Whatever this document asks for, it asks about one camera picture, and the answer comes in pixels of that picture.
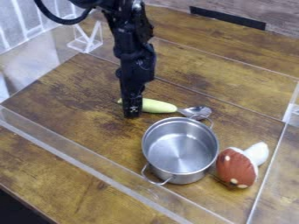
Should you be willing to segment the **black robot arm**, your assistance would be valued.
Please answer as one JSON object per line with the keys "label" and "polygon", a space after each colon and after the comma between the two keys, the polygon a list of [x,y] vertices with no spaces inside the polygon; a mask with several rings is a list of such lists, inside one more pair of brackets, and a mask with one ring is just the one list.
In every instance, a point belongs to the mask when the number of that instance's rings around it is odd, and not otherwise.
{"label": "black robot arm", "polygon": [[146,83],[155,79],[157,54],[149,42],[154,26],[146,16],[143,0],[70,0],[82,9],[100,8],[115,38],[114,54],[120,60],[120,82],[126,118],[138,118],[143,110]]}

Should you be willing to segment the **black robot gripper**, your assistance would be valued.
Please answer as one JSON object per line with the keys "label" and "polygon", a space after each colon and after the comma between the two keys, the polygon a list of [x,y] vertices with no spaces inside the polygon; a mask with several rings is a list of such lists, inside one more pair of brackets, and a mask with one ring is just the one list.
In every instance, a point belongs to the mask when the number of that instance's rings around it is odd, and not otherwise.
{"label": "black robot gripper", "polygon": [[157,54],[149,42],[153,36],[139,36],[134,30],[115,29],[114,54],[120,60],[116,77],[120,81],[126,118],[138,118],[143,110],[146,83],[155,79]]}

